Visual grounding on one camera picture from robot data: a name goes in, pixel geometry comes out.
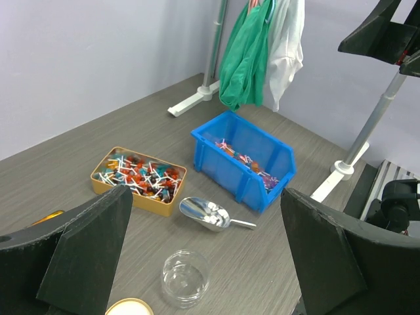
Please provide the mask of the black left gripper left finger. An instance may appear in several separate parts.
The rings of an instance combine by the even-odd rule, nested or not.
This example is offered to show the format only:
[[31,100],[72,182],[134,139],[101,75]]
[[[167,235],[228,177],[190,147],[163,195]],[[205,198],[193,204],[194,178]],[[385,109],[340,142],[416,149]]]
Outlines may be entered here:
[[1,236],[2,314],[104,314],[131,216],[118,185],[39,224]]

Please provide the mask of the silver metal scoop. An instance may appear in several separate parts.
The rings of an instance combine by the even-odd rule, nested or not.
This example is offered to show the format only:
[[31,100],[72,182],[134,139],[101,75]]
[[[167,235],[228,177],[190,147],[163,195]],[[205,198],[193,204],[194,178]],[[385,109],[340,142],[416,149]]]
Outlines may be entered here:
[[251,230],[257,225],[243,220],[232,219],[228,211],[220,205],[199,197],[184,198],[179,204],[180,212],[214,232],[222,232],[231,225]]

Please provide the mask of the gold tin of star candies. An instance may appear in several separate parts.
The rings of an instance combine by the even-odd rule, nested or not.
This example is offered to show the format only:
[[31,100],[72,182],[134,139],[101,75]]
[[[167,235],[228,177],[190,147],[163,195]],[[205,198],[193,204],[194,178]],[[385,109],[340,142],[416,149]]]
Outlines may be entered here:
[[48,214],[46,217],[43,217],[42,219],[39,219],[37,221],[35,221],[34,223],[31,224],[31,226],[35,226],[37,224],[40,224],[42,222],[48,221],[50,219],[53,219],[61,214],[65,213],[65,211],[63,210],[59,210],[59,211],[54,211],[53,213]]

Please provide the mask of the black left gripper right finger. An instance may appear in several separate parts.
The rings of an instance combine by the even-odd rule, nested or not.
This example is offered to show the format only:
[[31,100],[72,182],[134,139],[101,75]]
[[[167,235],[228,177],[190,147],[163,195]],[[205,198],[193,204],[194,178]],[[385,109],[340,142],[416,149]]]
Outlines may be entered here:
[[307,314],[419,313],[419,239],[292,188],[281,210]]

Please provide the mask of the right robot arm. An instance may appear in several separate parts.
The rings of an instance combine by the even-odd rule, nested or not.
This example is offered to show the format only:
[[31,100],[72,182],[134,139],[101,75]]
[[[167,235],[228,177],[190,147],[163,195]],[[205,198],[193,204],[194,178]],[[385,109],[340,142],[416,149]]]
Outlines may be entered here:
[[416,178],[388,182],[381,200],[372,201],[365,221],[379,228],[401,234],[411,221],[419,221],[419,193]]

